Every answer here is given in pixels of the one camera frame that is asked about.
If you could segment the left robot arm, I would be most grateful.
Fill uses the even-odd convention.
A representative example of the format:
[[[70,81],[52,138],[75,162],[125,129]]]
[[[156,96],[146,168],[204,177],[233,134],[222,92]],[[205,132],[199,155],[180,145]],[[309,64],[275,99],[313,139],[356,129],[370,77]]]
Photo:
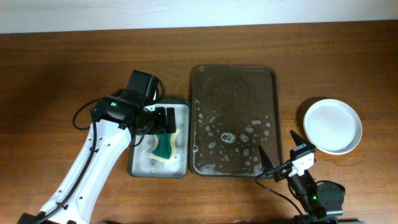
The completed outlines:
[[[88,136],[63,182],[37,215],[23,213],[19,223],[89,223],[106,179],[134,137],[176,131],[172,109],[153,107],[165,94],[156,76],[133,71],[126,88],[88,102]]]

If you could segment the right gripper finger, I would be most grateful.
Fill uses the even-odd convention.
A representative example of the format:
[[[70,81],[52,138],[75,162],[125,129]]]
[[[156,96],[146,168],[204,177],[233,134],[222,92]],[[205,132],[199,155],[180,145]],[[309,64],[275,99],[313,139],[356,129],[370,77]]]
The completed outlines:
[[[263,171],[273,170],[275,166],[271,162],[271,160],[269,159],[269,156],[263,150],[261,145],[258,145],[258,150],[259,150],[259,155],[260,155],[260,158],[261,158],[262,170]]]
[[[316,150],[316,146],[314,144],[298,135],[295,131],[291,130],[290,134],[294,140],[294,143],[296,144],[296,147],[293,148],[293,151],[298,152],[299,150],[302,150],[314,152]]]

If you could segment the green yellow sponge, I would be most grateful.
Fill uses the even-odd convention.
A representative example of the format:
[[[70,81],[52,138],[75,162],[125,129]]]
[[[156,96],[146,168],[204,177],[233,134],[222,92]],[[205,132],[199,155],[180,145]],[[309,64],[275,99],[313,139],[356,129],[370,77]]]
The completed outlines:
[[[174,133],[155,135],[155,147],[150,157],[162,162],[170,161],[175,155],[175,138],[179,130]]]

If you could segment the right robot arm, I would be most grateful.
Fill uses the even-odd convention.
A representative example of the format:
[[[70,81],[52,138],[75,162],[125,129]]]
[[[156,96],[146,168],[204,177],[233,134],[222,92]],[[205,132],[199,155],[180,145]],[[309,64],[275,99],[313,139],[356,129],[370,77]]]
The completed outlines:
[[[293,217],[294,223],[361,223],[360,220],[341,220],[346,189],[341,184],[330,180],[315,180],[309,168],[315,164],[316,146],[290,132],[296,147],[290,150],[290,159],[274,166],[261,146],[258,146],[262,172],[255,177],[257,185],[266,191],[288,201],[298,211]],[[287,181],[289,192],[300,202],[304,211],[288,197],[260,183],[261,178],[273,178],[275,182]]]

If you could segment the pale green plate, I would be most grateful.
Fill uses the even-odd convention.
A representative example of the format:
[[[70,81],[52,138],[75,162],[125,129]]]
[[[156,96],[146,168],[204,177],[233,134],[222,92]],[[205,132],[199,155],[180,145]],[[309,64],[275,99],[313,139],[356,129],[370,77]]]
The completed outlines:
[[[332,155],[353,151],[363,135],[362,122],[355,110],[335,99],[311,105],[304,115],[303,128],[317,149]]]

